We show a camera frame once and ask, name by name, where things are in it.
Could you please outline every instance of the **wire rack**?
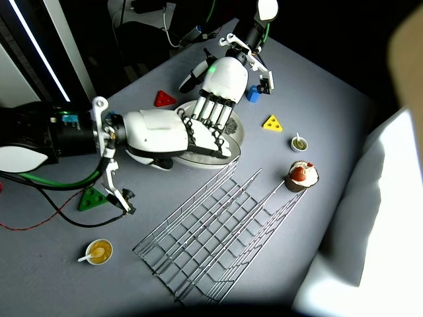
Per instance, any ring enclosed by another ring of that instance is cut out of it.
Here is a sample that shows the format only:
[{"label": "wire rack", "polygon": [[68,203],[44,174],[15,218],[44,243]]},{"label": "wire rack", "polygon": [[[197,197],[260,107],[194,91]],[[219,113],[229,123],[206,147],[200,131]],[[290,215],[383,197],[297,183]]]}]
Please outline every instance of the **wire rack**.
[{"label": "wire rack", "polygon": [[295,208],[307,190],[270,213],[232,179],[237,158],[221,169],[133,251],[183,304],[218,304]]}]

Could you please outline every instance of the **white frosting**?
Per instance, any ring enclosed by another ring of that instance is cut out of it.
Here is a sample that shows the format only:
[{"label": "white frosting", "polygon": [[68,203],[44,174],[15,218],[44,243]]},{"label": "white frosting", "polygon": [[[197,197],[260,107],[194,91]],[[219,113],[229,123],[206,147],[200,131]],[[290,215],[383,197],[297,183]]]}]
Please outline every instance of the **white frosting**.
[{"label": "white frosting", "polygon": [[296,162],[289,170],[289,175],[291,175],[291,173],[298,167],[304,168],[305,180],[299,182],[291,178],[294,183],[304,187],[310,187],[317,183],[317,181],[319,180],[319,176],[317,175],[316,169],[314,168],[314,166],[307,166],[306,162]]}]

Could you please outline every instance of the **green cable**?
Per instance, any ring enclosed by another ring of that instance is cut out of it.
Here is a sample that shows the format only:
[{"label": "green cable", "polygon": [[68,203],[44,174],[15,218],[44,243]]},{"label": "green cable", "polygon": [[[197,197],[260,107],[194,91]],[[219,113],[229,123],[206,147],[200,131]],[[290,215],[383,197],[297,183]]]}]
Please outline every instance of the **green cable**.
[{"label": "green cable", "polygon": [[211,17],[211,16],[212,16],[212,14],[213,14],[213,10],[214,10],[214,5],[215,5],[215,2],[216,2],[216,0],[213,0],[213,3],[211,4],[210,12],[209,12],[209,15],[207,16],[206,23],[208,23],[208,22],[209,22],[209,19],[210,19],[210,17]]},{"label": "green cable", "polygon": [[268,23],[268,24],[266,25],[266,33],[264,33],[263,43],[266,43],[266,40],[267,40],[267,35],[269,35],[269,28],[270,28],[270,23]]},{"label": "green cable", "polygon": [[52,181],[52,180],[45,180],[41,177],[31,175],[31,174],[27,174],[27,173],[19,174],[19,176],[22,176],[23,178],[26,178],[27,180],[32,180],[34,182],[42,183],[42,184],[45,184],[45,185],[50,185],[50,186],[59,187],[59,188],[66,188],[66,187],[84,186],[84,185],[91,184],[91,182],[99,174],[100,174],[100,172],[98,170],[96,170],[90,176],[85,178],[84,180],[81,180],[80,182],[76,182],[76,183],[70,183],[70,184],[58,183],[58,182],[55,182],[55,181]]}]

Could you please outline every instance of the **triangle block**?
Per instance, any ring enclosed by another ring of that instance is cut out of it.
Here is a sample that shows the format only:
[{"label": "triangle block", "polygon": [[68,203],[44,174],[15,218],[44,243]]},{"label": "triangle block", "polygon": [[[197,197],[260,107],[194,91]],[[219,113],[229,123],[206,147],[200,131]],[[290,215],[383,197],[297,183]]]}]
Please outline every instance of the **triangle block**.
[{"label": "triangle block", "polygon": [[163,90],[160,90],[157,93],[156,101],[154,101],[154,105],[156,107],[163,107],[168,106],[169,104],[176,104],[176,99],[172,96],[169,96]]},{"label": "triangle block", "polygon": [[79,211],[86,211],[107,203],[107,198],[95,188],[87,188],[79,204]]},{"label": "triangle block", "polygon": [[282,126],[280,125],[278,119],[272,114],[266,122],[264,122],[263,129],[282,132]]}]

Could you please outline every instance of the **yellow triangle block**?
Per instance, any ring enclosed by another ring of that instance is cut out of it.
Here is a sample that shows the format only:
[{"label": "yellow triangle block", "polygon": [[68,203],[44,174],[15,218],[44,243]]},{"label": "yellow triangle block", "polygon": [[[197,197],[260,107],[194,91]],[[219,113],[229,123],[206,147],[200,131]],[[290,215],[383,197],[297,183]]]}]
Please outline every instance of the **yellow triangle block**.
[{"label": "yellow triangle block", "polygon": [[282,132],[282,126],[273,114],[264,122],[263,129]]}]

